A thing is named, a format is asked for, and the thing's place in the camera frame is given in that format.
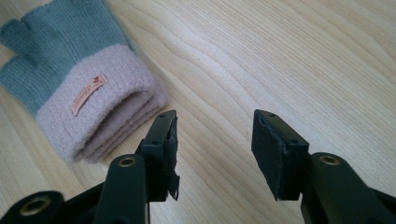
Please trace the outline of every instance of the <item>light wooden surface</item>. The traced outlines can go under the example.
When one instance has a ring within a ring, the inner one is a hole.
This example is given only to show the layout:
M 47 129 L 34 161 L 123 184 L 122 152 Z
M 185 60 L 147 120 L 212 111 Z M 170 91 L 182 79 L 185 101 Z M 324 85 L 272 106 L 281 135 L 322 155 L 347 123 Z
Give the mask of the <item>light wooden surface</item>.
M 46 2 L 2 0 L 0 24 Z M 152 204 L 152 223 L 303 223 L 298 202 L 275 202 L 250 152 L 257 108 L 396 196 L 396 1 L 108 2 L 179 116 L 179 201 Z M 0 65 L 12 56 L 0 47 Z M 101 163 L 64 163 L 0 88 L 0 216 L 31 193 L 67 200 L 104 181 L 151 122 Z

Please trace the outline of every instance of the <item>black plastic part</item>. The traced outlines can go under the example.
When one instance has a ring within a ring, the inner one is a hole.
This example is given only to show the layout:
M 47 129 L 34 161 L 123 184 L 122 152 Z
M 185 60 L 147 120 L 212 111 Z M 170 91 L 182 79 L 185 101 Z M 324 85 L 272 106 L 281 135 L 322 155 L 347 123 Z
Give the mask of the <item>black plastic part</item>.
M 93 224 L 149 223 L 145 160 L 123 155 L 110 163 Z
M 177 113 L 161 113 L 151 125 L 135 154 L 146 161 L 150 202 L 165 202 L 168 191 L 177 200 L 180 177 L 177 163 Z
M 251 150 L 275 199 L 298 200 L 309 144 L 276 114 L 256 110 Z
M 56 191 L 41 191 L 15 203 L 0 220 L 0 224 L 56 223 L 64 197 Z
M 372 191 L 375 193 L 379 201 L 381 201 L 381 203 L 384 204 L 388 208 L 388 210 L 396 217 L 396 198 L 376 189 L 372 189 Z
M 303 192 L 302 207 L 307 223 L 396 223 L 395 216 L 342 158 L 315 153 L 307 171 L 311 188 Z
M 54 223 L 92 223 L 103 185 L 103 183 L 99 184 L 64 202 L 58 219 Z

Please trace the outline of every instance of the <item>ribbed cuff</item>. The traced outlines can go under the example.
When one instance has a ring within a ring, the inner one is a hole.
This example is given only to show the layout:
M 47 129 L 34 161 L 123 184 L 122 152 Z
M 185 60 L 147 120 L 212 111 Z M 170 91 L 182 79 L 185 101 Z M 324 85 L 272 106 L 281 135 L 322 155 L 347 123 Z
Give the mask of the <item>ribbed cuff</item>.
M 76 98 L 87 83 L 101 75 L 108 82 L 89 96 L 75 116 L 72 105 Z M 60 88 L 38 110 L 36 120 L 63 159 L 80 160 L 136 118 L 155 94 L 155 87 L 144 63 L 127 46 L 114 45 L 73 67 Z
M 105 157 L 111 150 L 117 147 L 126 137 L 128 137 L 143 122 L 154 116 L 167 103 L 167 95 L 163 86 L 159 82 L 155 82 L 155 92 L 152 97 L 138 110 L 136 113 L 110 137 L 105 143 L 97 147 L 93 144 L 94 139 L 87 144 L 85 150 L 81 151 L 80 158 L 85 158 L 88 162 L 97 162 Z

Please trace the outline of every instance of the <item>knitted glove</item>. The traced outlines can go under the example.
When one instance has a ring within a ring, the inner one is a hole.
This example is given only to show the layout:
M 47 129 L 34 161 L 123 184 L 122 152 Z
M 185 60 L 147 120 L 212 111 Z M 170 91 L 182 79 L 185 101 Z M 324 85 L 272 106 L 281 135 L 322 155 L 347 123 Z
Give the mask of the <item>knitted glove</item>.
M 166 104 L 103 0 L 54 0 L 6 23 L 0 42 L 17 53 L 0 83 L 67 161 L 102 159 Z

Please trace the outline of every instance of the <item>orange label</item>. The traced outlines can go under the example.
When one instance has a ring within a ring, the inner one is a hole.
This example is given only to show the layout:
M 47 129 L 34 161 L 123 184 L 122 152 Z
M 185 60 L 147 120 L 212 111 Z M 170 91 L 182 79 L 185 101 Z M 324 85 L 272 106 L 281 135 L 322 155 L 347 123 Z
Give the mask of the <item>orange label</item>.
M 90 95 L 96 91 L 99 87 L 105 85 L 107 83 L 107 78 L 105 75 L 100 75 L 98 77 L 94 77 L 82 91 L 76 97 L 76 100 L 72 104 L 72 112 L 74 116 L 78 114 L 78 111 L 84 105 L 84 103 L 88 100 Z

